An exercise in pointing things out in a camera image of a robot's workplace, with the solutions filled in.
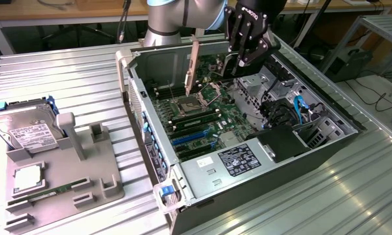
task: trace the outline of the expansion card bracket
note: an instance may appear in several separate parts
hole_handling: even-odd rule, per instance
[[[184,81],[184,88],[185,88],[185,95],[189,96],[191,90],[195,84],[195,78],[196,78],[196,69],[199,66],[199,39],[196,38],[195,35],[192,35],[191,38],[193,45],[192,45],[192,53],[191,53],[191,64],[189,64],[189,70],[185,74],[185,81]]]

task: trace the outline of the metal bracket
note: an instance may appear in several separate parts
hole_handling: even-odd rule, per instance
[[[191,54],[191,64],[189,64],[189,70],[185,74],[185,81],[184,81],[184,88],[185,88],[185,95],[189,96],[191,90],[195,84],[195,78],[196,78],[196,69],[199,65],[199,39],[195,35],[192,35],[192,54]]]
[[[125,93],[125,78],[124,78],[124,69],[131,69],[133,64],[135,56],[131,52],[131,49],[119,50],[116,52],[116,70],[117,70],[117,79],[121,93]]]

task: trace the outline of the hard drive label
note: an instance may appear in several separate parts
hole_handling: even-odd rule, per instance
[[[56,144],[48,125],[27,126],[9,131],[19,144],[27,149],[36,149]]]
[[[228,149],[217,155],[220,156],[229,175],[233,177],[261,166],[247,144]]]

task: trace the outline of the blue cable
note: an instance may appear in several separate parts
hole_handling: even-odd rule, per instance
[[[295,98],[293,98],[295,111],[296,111],[296,113],[297,113],[299,123],[300,123],[300,125],[301,125],[303,123],[301,123],[301,114],[300,114],[299,104],[300,104],[301,107],[304,107],[305,109],[309,109],[309,106],[307,105],[305,101],[303,100],[301,95],[297,95],[297,96],[295,96]]]

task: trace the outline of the barcode label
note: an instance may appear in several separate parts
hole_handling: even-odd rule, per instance
[[[19,128],[9,132],[27,150],[41,148],[57,142],[45,123]]]

